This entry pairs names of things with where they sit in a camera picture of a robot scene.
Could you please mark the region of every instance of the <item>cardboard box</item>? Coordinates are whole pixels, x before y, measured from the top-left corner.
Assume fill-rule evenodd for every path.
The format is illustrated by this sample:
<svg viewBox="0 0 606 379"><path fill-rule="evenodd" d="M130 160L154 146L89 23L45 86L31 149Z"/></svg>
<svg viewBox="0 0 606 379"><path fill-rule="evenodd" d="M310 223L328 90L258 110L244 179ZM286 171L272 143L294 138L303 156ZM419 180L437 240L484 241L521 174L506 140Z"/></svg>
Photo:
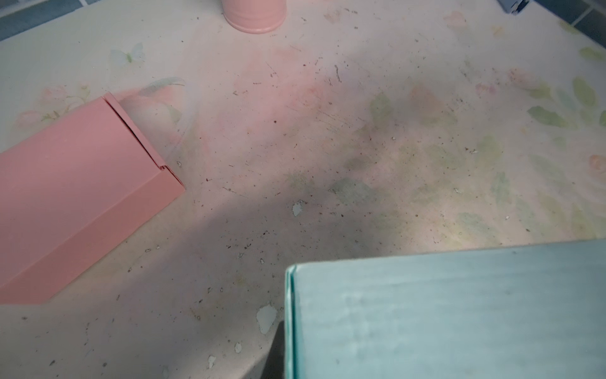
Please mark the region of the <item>cardboard box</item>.
<svg viewBox="0 0 606 379"><path fill-rule="evenodd" d="M48 300L184 191L109 93L0 153L0 304Z"/></svg>
<svg viewBox="0 0 606 379"><path fill-rule="evenodd" d="M298 264L286 379L604 378L606 240Z"/></svg>

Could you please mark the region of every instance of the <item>butterfly wing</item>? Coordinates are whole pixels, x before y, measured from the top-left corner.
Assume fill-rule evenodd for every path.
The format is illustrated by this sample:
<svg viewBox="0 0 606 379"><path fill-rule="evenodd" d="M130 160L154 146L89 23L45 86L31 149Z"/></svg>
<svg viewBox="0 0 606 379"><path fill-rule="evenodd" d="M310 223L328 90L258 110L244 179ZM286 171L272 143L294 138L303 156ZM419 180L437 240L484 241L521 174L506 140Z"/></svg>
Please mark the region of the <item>butterfly wing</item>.
<svg viewBox="0 0 606 379"><path fill-rule="evenodd" d="M110 51L110 62L112 65L123 67L128 64L128 59L126 54L120 50L112 50Z"/></svg>
<svg viewBox="0 0 606 379"><path fill-rule="evenodd" d="M130 51L130 56L134 61L144 62L145 53L143 52L143 42L139 42L133 46L133 50Z"/></svg>

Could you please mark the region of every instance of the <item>butterfly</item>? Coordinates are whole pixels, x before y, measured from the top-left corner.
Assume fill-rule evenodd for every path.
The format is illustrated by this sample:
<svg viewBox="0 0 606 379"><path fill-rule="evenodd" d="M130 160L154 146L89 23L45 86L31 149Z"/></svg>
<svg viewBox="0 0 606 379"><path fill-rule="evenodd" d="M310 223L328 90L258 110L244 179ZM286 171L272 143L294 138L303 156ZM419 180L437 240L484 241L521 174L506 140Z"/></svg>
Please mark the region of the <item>butterfly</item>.
<svg viewBox="0 0 606 379"><path fill-rule="evenodd" d="M122 67L127 64L130 64L134 61L144 62L145 61L145 53L143 52L143 43L139 42L136 44L130 53L124 53L120 50L112 50L110 52L110 61L112 64Z"/></svg>

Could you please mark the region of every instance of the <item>pink cylindrical container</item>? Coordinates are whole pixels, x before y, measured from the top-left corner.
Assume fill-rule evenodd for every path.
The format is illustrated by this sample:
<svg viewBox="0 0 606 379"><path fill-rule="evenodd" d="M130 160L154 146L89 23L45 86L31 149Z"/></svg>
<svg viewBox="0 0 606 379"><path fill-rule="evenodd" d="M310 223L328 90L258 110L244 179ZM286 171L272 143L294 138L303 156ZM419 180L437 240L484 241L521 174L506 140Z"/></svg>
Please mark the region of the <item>pink cylindrical container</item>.
<svg viewBox="0 0 606 379"><path fill-rule="evenodd" d="M270 32L286 18L286 0L221 1L227 22L246 33Z"/></svg>

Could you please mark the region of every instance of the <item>white chipped spot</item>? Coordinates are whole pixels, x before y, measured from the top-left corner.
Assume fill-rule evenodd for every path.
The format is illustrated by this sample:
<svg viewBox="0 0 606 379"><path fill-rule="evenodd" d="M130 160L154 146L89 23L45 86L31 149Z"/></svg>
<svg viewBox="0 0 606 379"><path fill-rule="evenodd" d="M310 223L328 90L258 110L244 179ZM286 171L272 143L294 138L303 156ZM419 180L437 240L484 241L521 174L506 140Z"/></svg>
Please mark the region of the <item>white chipped spot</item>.
<svg viewBox="0 0 606 379"><path fill-rule="evenodd" d="M293 214L295 215L295 217L297 217L301 212L303 212L303 206L301 205L301 202L295 203L293 205Z"/></svg>
<svg viewBox="0 0 606 379"><path fill-rule="evenodd" d="M261 334L267 334L267 332L269 332L273 322L276 321L277 315L278 311L271 305L266 305L259 309L259 312L257 312L257 322L259 323Z"/></svg>

